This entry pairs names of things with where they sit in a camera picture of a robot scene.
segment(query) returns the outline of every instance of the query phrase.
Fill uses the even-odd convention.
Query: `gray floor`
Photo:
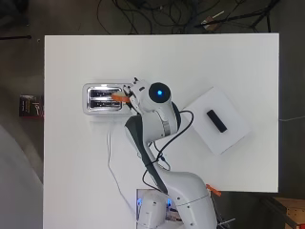
[[[155,6],[164,0],[151,1]],[[214,4],[214,0],[203,0],[198,11]],[[260,10],[268,0],[248,0],[232,15]],[[0,29],[0,36],[30,34],[32,40],[13,40],[0,42],[0,121],[13,133],[23,148],[31,144],[32,150],[43,159],[43,121],[27,120],[18,117],[20,94],[42,94],[44,92],[44,35],[46,34],[106,34],[96,20],[97,0],[31,0],[28,11],[30,25]],[[187,10],[181,7],[182,20],[188,17]],[[234,0],[222,0],[214,9],[203,13],[200,19],[226,13],[235,6]],[[273,31],[280,33],[280,109],[282,118],[305,115],[305,78],[304,78],[304,21],[305,2],[303,0],[282,0],[271,14]],[[110,0],[103,0],[99,16],[104,26],[112,34],[128,34],[131,26],[124,15]],[[160,23],[171,24],[171,20],[157,13]],[[253,19],[241,20],[251,23]],[[148,23],[141,15],[134,14],[134,24],[139,33],[149,33]],[[259,32],[266,32],[265,20],[257,26]],[[203,33],[203,30],[187,28],[187,33]],[[253,32],[248,29],[224,24],[218,33]],[[171,28],[162,28],[153,23],[153,33],[168,34]],[[287,198],[305,198],[305,121],[298,120],[280,124],[279,143],[279,195]],[[283,228],[281,221],[275,220],[271,212],[262,206],[257,198],[246,193],[224,193],[216,199],[219,210],[226,219],[237,218],[233,228]]]

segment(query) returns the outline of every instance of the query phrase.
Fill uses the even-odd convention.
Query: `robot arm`
[[[127,121],[127,136],[157,187],[175,202],[185,228],[216,228],[214,206],[202,179],[191,173],[166,171],[154,163],[149,143],[177,133],[181,122],[170,89],[162,83],[135,80],[125,92],[139,113]]]

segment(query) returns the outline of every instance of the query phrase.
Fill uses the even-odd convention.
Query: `orange clip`
[[[209,189],[211,192],[213,192],[218,197],[221,196],[221,193],[218,190],[214,189],[210,184],[207,184],[206,187],[207,187],[207,189]]]

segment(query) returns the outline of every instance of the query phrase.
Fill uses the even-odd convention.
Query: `black object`
[[[151,176],[153,177],[153,180],[156,183],[156,186],[165,194],[168,194],[168,190],[163,183],[160,175],[156,172],[153,162],[150,160],[150,157],[148,156],[143,142],[143,122],[142,122],[142,116],[136,115],[132,116],[128,119],[128,121],[125,124],[126,128],[131,133],[132,139],[134,141],[134,144],[138,148],[140,154],[142,155],[142,161],[145,164],[145,167],[147,171],[150,172]]]
[[[279,3],[280,0],[272,0],[270,2],[270,4],[265,8],[264,11],[262,12],[252,12],[252,13],[246,13],[246,14],[242,14],[239,16],[233,16],[233,17],[228,17],[222,20],[214,20],[211,22],[207,22],[207,23],[203,23],[200,25],[196,25],[194,26],[195,28],[202,28],[208,25],[213,25],[213,24],[218,24],[218,23],[225,23],[225,22],[229,22],[229,21],[234,21],[234,20],[238,20],[238,19],[243,19],[243,18],[249,18],[249,17],[254,17],[254,16],[259,16],[253,23],[252,25],[249,26],[249,29],[252,29],[254,31],[256,31],[256,26],[257,24],[264,19],[264,17],[267,17],[267,26],[268,26],[268,32],[271,32],[271,27],[270,27],[270,11],[276,6],[277,3]]]
[[[227,127],[225,126],[225,124],[223,124],[223,122],[217,116],[215,111],[210,110],[209,112],[207,112],[207,115],[211,119],[213,124],[217,127],[217,129],[219,130],[220,133],[224,133],[225,131],[228,130]]]

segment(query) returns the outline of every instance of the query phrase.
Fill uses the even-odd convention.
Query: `white cable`
[[[131,207],[131,205],[128,203],[128,201],[127,201],[127,199],[125,198],[125,196],[123,195],[123,193],[122,193],[122,191],[121,191],[121,188],[120,188],[120,185],[118,184],[118,181],[117,181],[117,179],[116,179],[116,177],[115,177],[115,174],[114,174],[114,172],[113,172],[113,170],[112,170],[112,168],[111,168],[111,158],[112,158],[112,131],[113,131],[113,124],[110,126],[110,128],[109,128],[109,130],[108,130],[108,132],[107,132],[107,151],[108,151],[108,163],[107,163],[107,165],[108,165],[108,169],[109,169],[109,171],[110,171],[111,174],[112,174],[112,177],[113,177],[113,179],[114,179],[114,181],[115,181],[115,183],[116,183],[116,187],[117,187],[117,190],[118,190],[120,196],[124,199],[125,203],[127,204],[127,206],[129,207],[129,209],[131,210],[132,216],[133,216],[133,217],[136,217],[136,213],[134,212],[134,210],[133,210],[133,208]],[[146,227],[146,228],[149,228],[148,226],[143,225],[142,223],[138,222],[137,219],[135,219],[135,221],[136,221],[139,225],[141,225],[141,226],[143,226],[143,227]]]
[[[171,165],[170,165],[166,160],[164,161],[164,163],[166,163],[167,166],[169,167],[169,168],[167,169],[167,171],[170,171],[170,170],[171,170]]]
[[[293,121],[293,120],[297,120],[297,119],[301,119],[304,118],[304,116],[299,116],[299,117],[293,117],[293,118],[288,118],[288,119],[278,119],[278,121]]]

